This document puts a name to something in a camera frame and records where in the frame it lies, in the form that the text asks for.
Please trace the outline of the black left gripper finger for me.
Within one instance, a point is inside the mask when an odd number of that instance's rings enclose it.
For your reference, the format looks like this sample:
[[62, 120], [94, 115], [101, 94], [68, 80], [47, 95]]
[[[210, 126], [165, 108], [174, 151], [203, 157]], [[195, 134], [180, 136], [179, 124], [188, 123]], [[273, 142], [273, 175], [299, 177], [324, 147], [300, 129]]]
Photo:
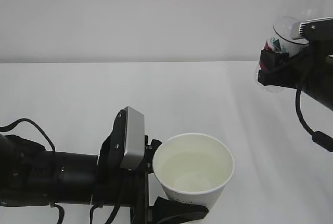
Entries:
[[146, 171], [148, 174], [153, 173], [153, 157], [157, 149], [162, 145], [162, 142], [157, 139], [152, 139], [149, 142], [149, 137], [145, 136], [145, 161], [146, 161]]
[[152, 223], [186, 223], [202, 220], [209, 213], [205, 206], [157, 197], [152, 206]]

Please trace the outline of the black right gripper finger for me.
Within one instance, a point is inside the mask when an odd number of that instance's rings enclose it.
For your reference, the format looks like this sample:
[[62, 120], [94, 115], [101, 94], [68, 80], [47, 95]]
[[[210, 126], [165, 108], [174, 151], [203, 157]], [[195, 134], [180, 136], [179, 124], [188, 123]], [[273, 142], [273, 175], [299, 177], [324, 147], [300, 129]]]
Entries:
[[263, 49], [260, 53], [260, 68], [264, 71], [273, 70], [289, 59], [289, 53], [277, 53]]

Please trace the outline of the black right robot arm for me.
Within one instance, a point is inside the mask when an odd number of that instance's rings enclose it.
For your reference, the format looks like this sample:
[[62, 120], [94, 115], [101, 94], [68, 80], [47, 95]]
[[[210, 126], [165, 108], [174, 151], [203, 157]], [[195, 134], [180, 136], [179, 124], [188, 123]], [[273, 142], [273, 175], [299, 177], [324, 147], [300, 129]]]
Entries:
[[307, 47], [300, 53], [289, 57], [263, 49], [260, 54], [258, 82], [264, 86], [277, 86], [296, 89], [302, 75], [310, 68], [302, 91], [332, 110], [332, 40], [319, 42], [325, 56]]

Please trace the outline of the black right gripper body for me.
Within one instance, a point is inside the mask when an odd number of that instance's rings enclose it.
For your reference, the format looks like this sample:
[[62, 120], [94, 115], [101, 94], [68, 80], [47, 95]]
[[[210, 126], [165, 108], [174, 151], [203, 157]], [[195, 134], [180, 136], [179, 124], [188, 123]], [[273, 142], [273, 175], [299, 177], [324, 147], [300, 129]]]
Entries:
[[313, 90], [328, 83], [328, 42], [310, 42], [309, 46], [281, 66], [264, 71], [259, 68], [258, 82], [263, 86], [296, 88], [305, 76], [305, 89]]

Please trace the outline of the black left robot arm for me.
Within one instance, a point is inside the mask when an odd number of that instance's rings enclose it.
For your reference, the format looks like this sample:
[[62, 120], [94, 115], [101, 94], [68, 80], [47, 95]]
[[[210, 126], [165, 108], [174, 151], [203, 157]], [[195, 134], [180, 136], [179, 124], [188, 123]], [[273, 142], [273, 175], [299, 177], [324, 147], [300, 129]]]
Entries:
[[114, 168], [95, 155], [47, 151], [16, 135], [1, 136], [1, 206], [51, 206], [62, 223], [66, 204], [112, 206], [112, 223], [120, 207], [130, 209], [131, 223], [186, 223], [208, 214], [203, 205], [158, 197], [149, 204], [149, 174], [160, 141], [144, 139], [145, 155], [135, 170]]

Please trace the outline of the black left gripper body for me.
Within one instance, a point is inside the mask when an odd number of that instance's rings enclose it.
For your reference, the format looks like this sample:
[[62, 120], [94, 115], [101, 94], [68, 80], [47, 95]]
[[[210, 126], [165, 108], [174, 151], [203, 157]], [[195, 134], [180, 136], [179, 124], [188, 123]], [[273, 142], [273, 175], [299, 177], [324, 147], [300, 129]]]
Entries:
[[135, 170], [117, 168], [111, 172], [101, 171], [97, 165], [97, 179], [92, 195], [89, 222], [94, 211], [104, 206], [113, 206], [105, 223], [113, 223], [120, 207], [130, 208], [130, 223], [152, 223], [149, 207], [149, 179], [145, 155]]

